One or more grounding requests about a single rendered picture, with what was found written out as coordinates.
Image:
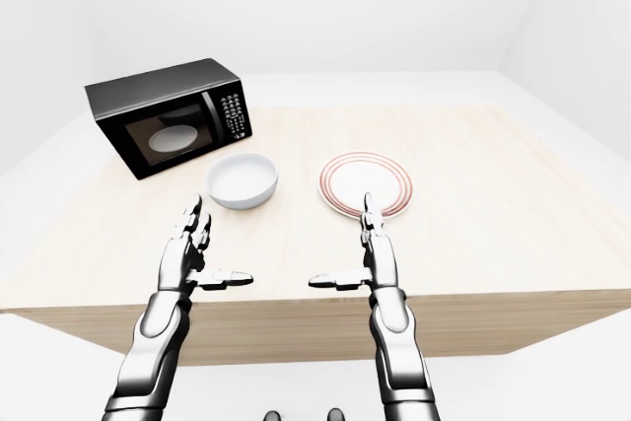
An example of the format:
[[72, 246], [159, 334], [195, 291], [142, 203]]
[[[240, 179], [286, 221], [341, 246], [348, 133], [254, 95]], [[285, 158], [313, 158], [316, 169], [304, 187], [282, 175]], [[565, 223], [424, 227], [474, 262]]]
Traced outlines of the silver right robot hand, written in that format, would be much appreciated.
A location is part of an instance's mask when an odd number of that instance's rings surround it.
[[398, 286], [398, 274], [393, 247], [384, 231], [384, 216], [370, 192], [364, 196], [361, 214], [361, 244], [365, 251], [362, 269], [343, 269], [312, 277], [313, 288], [334, 288], [337, 291], [357, 290], [367, 285], [372, 291]]

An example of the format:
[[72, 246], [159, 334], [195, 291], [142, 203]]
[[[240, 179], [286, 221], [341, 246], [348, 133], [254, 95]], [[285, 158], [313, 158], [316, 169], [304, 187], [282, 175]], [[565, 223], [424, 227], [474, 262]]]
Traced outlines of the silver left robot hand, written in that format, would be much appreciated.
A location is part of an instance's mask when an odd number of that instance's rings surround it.
[[204, 291], [222, 291], [253, 282], [248, 273], [206, 266], [204, 251], [210, 244], [212, 218], [202, 210], [202, 204], [201, 196], [195, 193], [176, 221], [161, 258], [160, 291], [180, 291], [190, 296], [197, 287]]

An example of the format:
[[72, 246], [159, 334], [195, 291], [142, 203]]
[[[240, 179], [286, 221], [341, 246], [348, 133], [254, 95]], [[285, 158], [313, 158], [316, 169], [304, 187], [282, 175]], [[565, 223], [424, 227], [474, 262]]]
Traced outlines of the white plate with red rings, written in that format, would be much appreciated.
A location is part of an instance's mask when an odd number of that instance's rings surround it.
[[322, 167], [318, 190], [338, 213], [359, 218], [370, 192], [385, 218], [404, 212], [413, 200], [410, 173], [394, 159], [369, 151], [351, 151], [331, 158]]

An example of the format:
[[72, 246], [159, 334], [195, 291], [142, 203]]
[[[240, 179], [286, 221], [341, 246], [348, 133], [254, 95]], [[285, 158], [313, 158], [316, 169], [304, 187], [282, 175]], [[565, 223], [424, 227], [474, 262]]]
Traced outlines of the white bowl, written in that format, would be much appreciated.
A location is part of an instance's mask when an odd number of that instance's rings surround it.
[[237, 153], [212, 165], [204, 180], [208, 195], [219, 205], [232, 210], [254, 208], [274, 193], [279, 172], [266, 156]]

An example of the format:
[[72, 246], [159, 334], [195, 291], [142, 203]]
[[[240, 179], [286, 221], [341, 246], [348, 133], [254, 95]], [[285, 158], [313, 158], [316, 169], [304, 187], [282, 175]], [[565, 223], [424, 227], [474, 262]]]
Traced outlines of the black microwave oven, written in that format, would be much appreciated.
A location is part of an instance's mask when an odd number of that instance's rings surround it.
[[97, 126], [137, 179], [252, 135], [241, 79], [211, 58], [85, 92]]

